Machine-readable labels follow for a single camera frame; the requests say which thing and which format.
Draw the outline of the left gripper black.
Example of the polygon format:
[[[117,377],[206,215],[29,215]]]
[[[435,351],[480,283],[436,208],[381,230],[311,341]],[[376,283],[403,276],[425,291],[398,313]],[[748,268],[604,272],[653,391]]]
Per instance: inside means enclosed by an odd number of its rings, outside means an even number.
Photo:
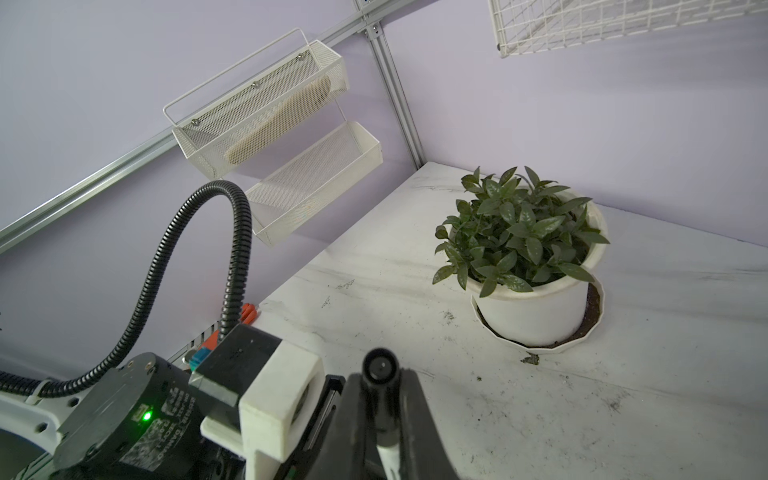
[[[54,479],[241,479],[244,463],[200,433],[189,374],[144,353],[112,369],[60,428]],[[345,378],[327,375],[318,403],[275,480],[305,479],[340,405]]]

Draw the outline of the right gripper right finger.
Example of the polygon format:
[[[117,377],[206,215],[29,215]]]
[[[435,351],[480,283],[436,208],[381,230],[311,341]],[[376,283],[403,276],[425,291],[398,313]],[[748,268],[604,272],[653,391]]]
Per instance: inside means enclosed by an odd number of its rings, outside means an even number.
[[[401,370],[398,401],[401,478],[458,480],[414,370]]]

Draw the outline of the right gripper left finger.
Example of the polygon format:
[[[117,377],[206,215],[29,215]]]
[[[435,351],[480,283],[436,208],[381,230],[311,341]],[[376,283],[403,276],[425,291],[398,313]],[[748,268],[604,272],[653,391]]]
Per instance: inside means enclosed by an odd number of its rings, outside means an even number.
[[[367,395],[361,374],[352,374],[307,479],[367,479]]]

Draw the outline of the whiteboard marker black end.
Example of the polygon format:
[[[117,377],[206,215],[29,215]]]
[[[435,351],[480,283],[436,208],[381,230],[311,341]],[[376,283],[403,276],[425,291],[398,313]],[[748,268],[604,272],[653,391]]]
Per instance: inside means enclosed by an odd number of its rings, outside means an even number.
[[[387,480],[401,480],[400,473],[401,467],[401,455],[400,445],[393,444],[390,446],[377,446],[377,452],[381,460],[382,468],[384,470]]]

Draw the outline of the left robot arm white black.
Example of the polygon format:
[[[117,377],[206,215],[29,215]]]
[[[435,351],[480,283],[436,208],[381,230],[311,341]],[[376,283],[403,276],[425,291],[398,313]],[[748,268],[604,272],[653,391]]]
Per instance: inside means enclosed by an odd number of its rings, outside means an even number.
[[[230,342],[188,371],[144,353],[77,394],[3,394],[1,427],[55,479],[303,479],[344,385],[300,347]]]

